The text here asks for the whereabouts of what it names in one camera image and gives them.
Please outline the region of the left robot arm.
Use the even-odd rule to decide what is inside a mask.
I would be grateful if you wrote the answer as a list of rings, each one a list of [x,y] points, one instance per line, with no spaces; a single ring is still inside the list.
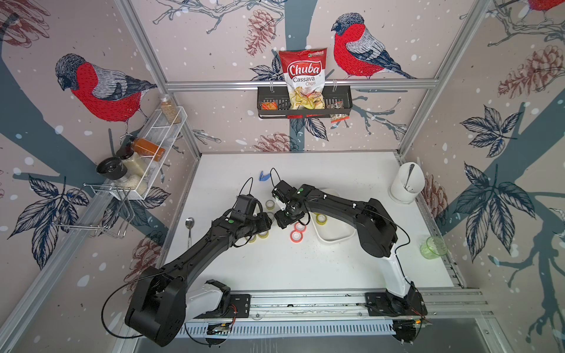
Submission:
[[[168,345],[185,323],[186,294],[194,280],[239,239],[270,230],[272,220],[258,199],[240,195],[235,206],[211,222],[191,248],[159,269],[145,269],[137,279],[125,324],[157,345]]]

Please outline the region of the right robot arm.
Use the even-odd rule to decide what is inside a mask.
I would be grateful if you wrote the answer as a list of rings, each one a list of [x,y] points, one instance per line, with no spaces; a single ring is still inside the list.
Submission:
[[[285,181],[275,185],[272,195],[281,205],[275,219],[282,229],[312,213],[328,216],[355,229],[360,247],[379,260],[385,279],[384,291],[365,294],[365,306],[370,316],[423,317],[428,314],[422,294],[414,282],[407,279],[397,257],[400,226],[391,219],[380,201],[344,199],[312,185],[295,188]]]

